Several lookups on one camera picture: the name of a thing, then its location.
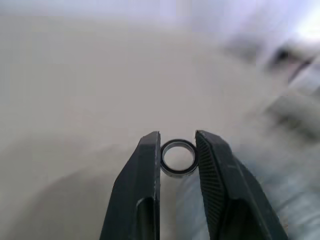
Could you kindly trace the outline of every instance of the bearing outer ring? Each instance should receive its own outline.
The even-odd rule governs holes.
[[[182,147],[187,149],[193,156],[193,162],[190,167],[183,169],[183,170],[176,170],[170,168],[165,161],[165,155],[167,151],[171,148],[174,147]],[[198,159],[198,153],[196,147],[189,141],[183,140],[183,139],[173,139],[168,142],[166,142],[164,145],[161,147],[161,161],[160,161],[160,166],[162,171],[167,174],[170,177],[173,178],[182,178],[183,176],[189,176],[191,175],[197,168],[199,164],[199,159]]]

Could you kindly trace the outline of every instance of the blurred background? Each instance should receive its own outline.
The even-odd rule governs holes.
[[[98,239],[139,139],[197,129],[319,239],[319,1],[0,0],[0,19],[0,239]],[[162,240],[208,239],[201,197],[198,173],[161,173]]]

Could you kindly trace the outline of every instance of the metal ring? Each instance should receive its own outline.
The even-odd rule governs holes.
[[[183,170],[176,170],[168,167],[165,162],[165,155],[169,149],[174,147],[182,147],[187,149],[193,156],[193,162],[190,167]],[[198,153],[196,147],[189,141],[183,139],[173,139],[166,142],[161,147],[161,161],[160,161],[162,171],[170,177],[182,178],[183,176],[191,175],[197,168],[199,164]]]

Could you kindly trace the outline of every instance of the black rubber seal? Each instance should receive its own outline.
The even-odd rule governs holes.
[[[168,165],[166,164],[166,162],[164,160],[164,154],[166,154],[166,153],[164,153],[165,149],[168,148],[167,150],[169,150],[169,149],[175,148],[175,147],[182,147],[182,148],[189,150],[190,152],[193,152],[193,156],[194,156],[193,163],[187,169],[175,170],[175,169],[168,167]],[[196,170],[196,168],[199,164],[197,148],[191,142],[189,142],[187,140],[183,140],[183,139],[170,140],[170,141],[166,142],[164,145],[162,145],[160,151],[161,151],[161,161],[160,161],[161,169],[165,174],[167,174],[170,177],[182,178],[183,176],[189,176]]]

